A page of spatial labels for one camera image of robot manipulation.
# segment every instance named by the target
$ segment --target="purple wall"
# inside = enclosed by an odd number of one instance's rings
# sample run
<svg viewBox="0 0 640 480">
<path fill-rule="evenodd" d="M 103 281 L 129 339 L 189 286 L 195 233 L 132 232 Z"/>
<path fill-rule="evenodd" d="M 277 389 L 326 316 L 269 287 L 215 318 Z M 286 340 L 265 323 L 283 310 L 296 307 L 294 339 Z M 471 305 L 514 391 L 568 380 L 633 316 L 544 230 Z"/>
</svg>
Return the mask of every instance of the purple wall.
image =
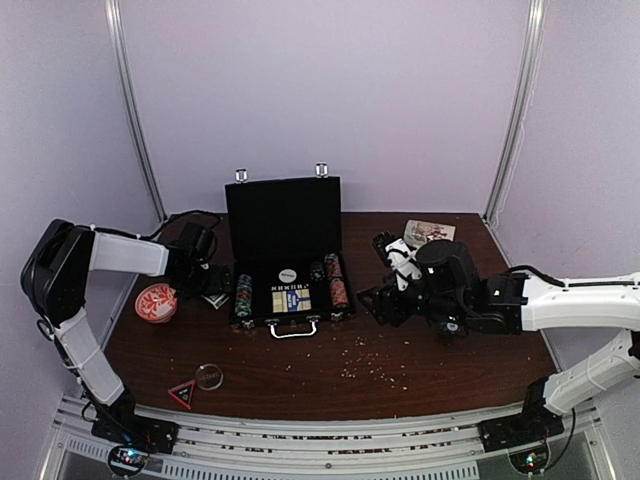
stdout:
<svg viewBox="0 0 640 480">
<path fill-rule="evenodd" d="M 552 2 L 535 96 L 498 237 L 550 274 L 640 271 L 640 4 Z M 554 330 L 564 366 L 615 331 Z M 597 398 L 626 479 L 640 471 L 640 382 Z"/>
<path fill-rule="evenodd" d="M 54 217 L 154 225 L 126 124 L 104 2 L 0 3 L 0 477 L 33 478 L 72 383 L 35 327 L 20 270 Z M 94 274 L 100 335 L 129 277 Z"/>
<path fill-rule="evenodd" d="M 236 168 L 325 161 L 346 210 L 480 212 L 500 158 L 528 2 L 123 2 L 169 211 L 225 209 Z"/>
</svg>

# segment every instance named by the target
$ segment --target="black briefcase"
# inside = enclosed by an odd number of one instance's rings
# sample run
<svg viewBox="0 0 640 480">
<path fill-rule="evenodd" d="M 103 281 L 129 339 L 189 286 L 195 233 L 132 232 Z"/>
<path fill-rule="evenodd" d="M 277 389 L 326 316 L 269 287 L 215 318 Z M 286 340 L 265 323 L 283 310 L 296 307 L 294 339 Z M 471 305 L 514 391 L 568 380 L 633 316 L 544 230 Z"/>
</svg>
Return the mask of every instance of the black briefcase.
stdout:
<svg viewBox="0 0 640 480">
<path fill-rule="evenodd" d="M 225 190 L 234 256 L 231 326 L 268 326 L 276 338 L 309 336 L 320 321 L 355 314 L 342 256 L 339 177 L 239 181 Z M 277 331 L 304 323 L 304 333 Z"/>
</svg>

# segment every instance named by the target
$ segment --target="small bowl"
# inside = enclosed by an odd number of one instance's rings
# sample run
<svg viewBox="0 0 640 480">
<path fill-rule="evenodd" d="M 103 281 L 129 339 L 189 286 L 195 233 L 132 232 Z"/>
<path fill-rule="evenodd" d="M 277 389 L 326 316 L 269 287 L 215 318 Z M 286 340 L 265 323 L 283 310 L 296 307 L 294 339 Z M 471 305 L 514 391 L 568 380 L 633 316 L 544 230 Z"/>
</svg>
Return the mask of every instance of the small bowl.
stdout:
<svg viewBox="0 0 640 480">
<path fill-rule="evenodd" d="M 178 309 L 175 293 L 166 283 L 145 288 L 136 299 L 136 313 L 149 323 L 167 323 Z"/>
</svg>

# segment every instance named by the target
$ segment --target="warning triangle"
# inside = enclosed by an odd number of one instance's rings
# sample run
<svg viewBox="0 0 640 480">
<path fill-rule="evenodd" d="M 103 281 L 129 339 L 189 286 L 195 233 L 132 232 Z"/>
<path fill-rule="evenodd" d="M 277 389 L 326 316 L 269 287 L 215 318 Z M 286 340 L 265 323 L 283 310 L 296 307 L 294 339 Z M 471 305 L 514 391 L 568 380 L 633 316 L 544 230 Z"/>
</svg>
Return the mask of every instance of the warning triangle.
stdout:
<svg viewBox="0 0 640 480">
<path fill-rule="evenodd" d="M 183 383 L 177 387 L 170 388 L 167 392 L 169 392 L 169 395 L 171 395 L 176 402 L 187 410 L 191 410 L 191 398 L 193 397 L 193 390 L 195 389 L 195 386 L 196 381 L 191 380 L 190 382 Z"/>
</svg>

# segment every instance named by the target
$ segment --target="metal frame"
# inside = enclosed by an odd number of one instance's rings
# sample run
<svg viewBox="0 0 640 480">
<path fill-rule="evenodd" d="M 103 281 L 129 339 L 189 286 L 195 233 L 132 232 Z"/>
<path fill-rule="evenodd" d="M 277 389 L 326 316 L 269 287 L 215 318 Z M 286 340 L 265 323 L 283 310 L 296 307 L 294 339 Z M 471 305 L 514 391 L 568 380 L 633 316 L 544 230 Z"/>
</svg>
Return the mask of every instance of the metal frame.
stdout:
<svg viewBox="0 0 640 480">
<path fill-rule="evenodd" d="M 500 203 L 503 199 L 504 191 L 509 185 L 509 178 L 517 158 L 522 123 L 531 98 L 532 84 L 539 63 L 544 12 L 545 0 L 531 0 L 529 22 L 522 50 L 522 63 L 511 110 L 511 119 L 509 120 L 509 128 L 507 129 L 507 136 L 502 148 L 500 163 L 498 164 L 498 172 L 496 173 L 484 214 L 485 220 L 492 226 L 496 225 L 501 208 Z"/>
<path fill-rule="evenodd" d="M 80 417 L 84 404 L 85 400 L 63 398 L 38 479 L 58 478 L 66 452 L 106 459 L 111 444 L 91 436 L 91 424 Z M 476 425 L 520 408 L 516 404 L 428 417 L 336 422 L 244 420 L 146 407 L 137 412 L 180 426 L 173 455 L 154 455 L 145 469 L 160 478 L 408 480 L 446 478 L 445 472 L 454 471 L 466 476 L 450 478 L 473 480 L 478 478 L 478 460 L 505 454 L 485 454 Z M 576 432 L 587 435 L 599 479 L 615 480 L 598 412 L 592 402 L 577 410 Z M 88 419 L 94 414 L 92 408 L 86 412 Z M 565 418 L 565 437 L 570 422 Z"/>
<path fill-rule="evenodd" d="M 158 182 L 151 167 L 149 160 L 149 152 L 147 144 L 142 133 L 142 124 L 140 115 L 136 105 L 135 96 L 133 94 L 133 83 L 131 81 L 131 72 L 129 71 L 129 60 L 127 58 L 127 50 L 124 41 L 124 31 L 122 29 L 122 21 L 120 19 L 120 2 L 119 0 L 105 0 L 107 11 L 107 24 L 109 26 L 109 34 L 113 44 L 113 51 L 116 56 L 116 64 L 120 75 L 120 86 L 122 87 L 122 95 L 124 97 L 125 107 L 127 110 L 127 120 L 131 137 L 138 156 L 138 162 L 142 169 L 142 176 L 147 187 L 153 207 L 156 211 L 158 220 L 161 222 L 167 219 L 167 212 L 162 203 Z"/>
</svg>

